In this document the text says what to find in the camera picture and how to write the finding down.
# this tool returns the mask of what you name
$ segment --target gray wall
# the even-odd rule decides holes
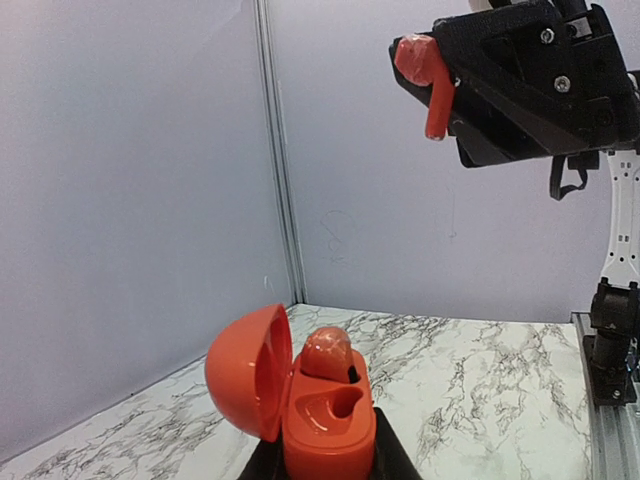
[[[601,3],[640,67],[640,4]],[[272,8],[311,302],[553,322],[589,307],[608,241],[608,172],[558,204],[550,161],[465,170],[452,140],[424,138],[425,109],[394,81],[391,40],[467,12],[466,0]]]
[[[0,460],[290,301],[251,5],[0,6]]]

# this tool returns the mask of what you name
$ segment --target earbud case lid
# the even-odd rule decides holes
[[[240,318],[218,335],[207,354],[205,377],[213,402],[240,430],[275,442],[292,360],[284,306],[271,305]]]

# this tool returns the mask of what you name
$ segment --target black mount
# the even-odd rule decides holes
[[[605,11],[587,10],[582,0],[508,3],[438,20],[426,32],[458,85],[449,133],[462,164],[556,157],[559,165],[566,158],[586,177],[599,167],[598,152],[635,148],[640,104]],[[399,41],[390,47],[392,59]],[[431,87],[394,72],[429,106]],[[557,170],[552,194],[559,199],[567,189]]]
[[[640,291],[632,282],[629,288],[609,285],[603,278],[591,304],[591,327],[596,335],[586,335],[583,346],[589,381],[596,405],[623,406],[637,400],[627,361],[632,339],[640,329]]]

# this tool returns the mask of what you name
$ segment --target white marble surface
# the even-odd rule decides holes
[[[295,351],[323,325],[367,359],[376,404],[425,480],[590,478],[573,325],[298,305]],[[236,479],[257,440],[216,412],[197,361],[0,466],[1,479]]]

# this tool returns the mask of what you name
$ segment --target red earbud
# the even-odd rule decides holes
[[[300,354],[300,370],[310,377],[356,383],[359,377],[347,332],[337,327],[324,327],[312,333]]]
[[[426,135],[431,140],[442,140],[447,133],[456,89],[436,39],[427,35],[404,37],[398,44],[394,63],[404,78],[414,85],[428,87],[433,84]]]

